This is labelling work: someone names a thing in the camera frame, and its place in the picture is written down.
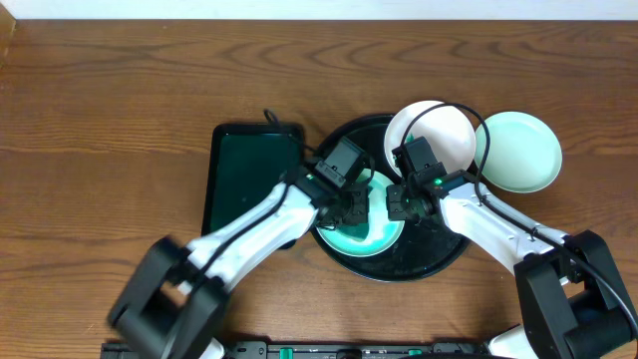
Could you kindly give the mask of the pale green plate front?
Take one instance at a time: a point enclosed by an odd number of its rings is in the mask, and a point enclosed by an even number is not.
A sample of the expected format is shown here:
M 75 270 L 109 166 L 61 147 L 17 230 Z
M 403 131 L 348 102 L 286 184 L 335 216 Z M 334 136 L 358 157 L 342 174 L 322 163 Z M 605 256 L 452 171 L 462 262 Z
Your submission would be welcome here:
M 405 222 L 403 220 L 388 220 L 386 208 L 386 188 L 393 182 L 385 175 L 374 172 L 370 179 L 371 171 L 364 169 L 357 181 L 366 181 L 370 189 L 370 210 L 368 224 L 370 232 L 366 240 L 354 241 L 343 236 L 337 229 L 324 229 L 317 227 L 319 237 L 335 251 L 353 257 L 368 257 L 377 255 L 390 248 L 399 238 Z

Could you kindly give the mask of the pale green plate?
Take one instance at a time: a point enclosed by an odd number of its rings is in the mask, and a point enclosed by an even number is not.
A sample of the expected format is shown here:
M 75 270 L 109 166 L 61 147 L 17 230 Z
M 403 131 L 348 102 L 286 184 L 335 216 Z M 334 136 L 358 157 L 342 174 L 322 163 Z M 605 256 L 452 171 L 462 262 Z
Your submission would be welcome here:
M 393 182 L 385 175 L 374 172 L 370 179 L 371 171 L 364 169 L 357 181 L 366 181 L 370 189 L 370 210 L 368 224 L 370 232 L 366 240 L 354 241 L 343 236 L 337 229 L 324 229 L 317 227 L 319 237 L 335 251 L 353 257 L 368 257 L 377 255 L 390 248 L 399 238 L 405 222 L 403 220 L 388 220 L 386 208 L 386 188 Z
M 476 129 L 475 163 L 481 179 L 498 188 L 530 193 L 554 182 L 562 167 L 562 148 L 553 130 L 523 112 L 501 112 Z

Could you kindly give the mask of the green scrubbing sponge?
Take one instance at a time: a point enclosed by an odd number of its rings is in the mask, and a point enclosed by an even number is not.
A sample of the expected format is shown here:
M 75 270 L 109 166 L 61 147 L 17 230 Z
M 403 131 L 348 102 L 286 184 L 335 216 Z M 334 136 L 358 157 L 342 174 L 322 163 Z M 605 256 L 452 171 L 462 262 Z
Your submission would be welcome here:
M 345 237 L 354 241 L 364 241 L 367 239 L 370 226 L 368 223 L 360 223 L 356 225 L 345 225 L 338 228 L 338 231 Z

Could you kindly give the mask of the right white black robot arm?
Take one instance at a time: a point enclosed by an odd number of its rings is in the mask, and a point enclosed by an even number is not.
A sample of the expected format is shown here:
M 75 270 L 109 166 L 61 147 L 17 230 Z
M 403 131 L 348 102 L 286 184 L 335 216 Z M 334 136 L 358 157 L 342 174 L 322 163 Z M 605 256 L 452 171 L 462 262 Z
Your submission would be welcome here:
M 433 169 L 387 189 L 391 220 L 433 216 L 515 279 L 522 322 L 487 344 L 498 358 L 600 358 L 637 337 L 637 314 L 606 242 L 542 225 L 472 175 Z

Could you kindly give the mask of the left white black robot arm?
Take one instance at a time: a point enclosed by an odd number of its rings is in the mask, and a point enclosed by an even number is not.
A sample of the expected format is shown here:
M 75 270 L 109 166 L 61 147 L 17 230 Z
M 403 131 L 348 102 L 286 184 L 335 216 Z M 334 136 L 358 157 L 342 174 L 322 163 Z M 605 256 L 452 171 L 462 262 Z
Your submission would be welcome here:
M 185 246 L 169 237 L 146 253 L 107 316 L 142 358 L 221 358 L 216 338 L 233 288 L 304 235 L 337 190 L 305 170 L 257 206 Z

